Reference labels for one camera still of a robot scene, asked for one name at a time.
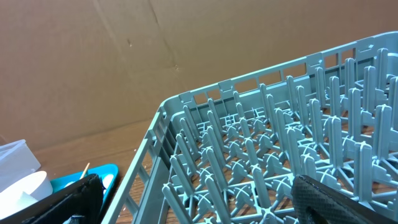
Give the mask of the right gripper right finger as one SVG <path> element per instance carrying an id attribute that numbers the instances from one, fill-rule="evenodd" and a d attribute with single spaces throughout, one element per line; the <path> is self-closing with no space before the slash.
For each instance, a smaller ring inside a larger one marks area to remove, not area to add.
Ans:
<path id="1" fill-rule="evenodd" d="M 292 204 L 299 223 L 397 223 L 319 181 L 298 175 L 292 185 Z"/>

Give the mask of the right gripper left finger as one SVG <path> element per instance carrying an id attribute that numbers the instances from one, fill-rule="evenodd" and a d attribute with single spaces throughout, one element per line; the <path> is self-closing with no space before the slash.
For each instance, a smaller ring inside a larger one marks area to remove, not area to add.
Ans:
<path id="1" fill-rule="evenodd" d="M 63 223 L 71 217 L 78 218 L 74 223 L 99 223 L 103 190 L 99 175 L 90 174 L 1 223 Z"/>

